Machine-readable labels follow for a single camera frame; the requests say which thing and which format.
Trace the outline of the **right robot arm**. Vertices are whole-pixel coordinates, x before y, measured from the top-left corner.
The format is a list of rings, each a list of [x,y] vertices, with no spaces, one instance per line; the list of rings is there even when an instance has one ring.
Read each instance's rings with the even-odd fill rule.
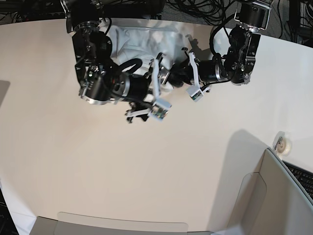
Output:
[[[142,67],[139,58],[121,65],[111,59],[112,41],[108,32],[100,29],[100,4],[92,0],[63,0],[61,6],[66,16],[66,28],[72,33],[76,56],[76,76],[80,85],[79,96],[89,104],[127,102],[130,109],[127,122],[139,117],[163,120],[171,104],[160,97],[161,84],[167,78],[167,69],[161,62],[165,55],[159,53],[150,62],[143,75],[135,72]]]

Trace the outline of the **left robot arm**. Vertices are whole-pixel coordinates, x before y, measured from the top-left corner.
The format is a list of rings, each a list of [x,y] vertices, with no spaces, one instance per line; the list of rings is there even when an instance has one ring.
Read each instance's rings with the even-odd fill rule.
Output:
[[[261,30],[268,26],[272,1],[270,0],[176,0],[172,5],[186,13],[197,13],[214,26],[209,39],[210,60],[186,58],[174,64],[168,81],[175,87],[200,83],[204,91],[209,86],[231,82],[242,85],[250,82],[255,66],[255,56],[260,42]],[[226,24],[235,20],[235,27],[226,33],[229,48],[221,55],[214,48],[214,38]]]

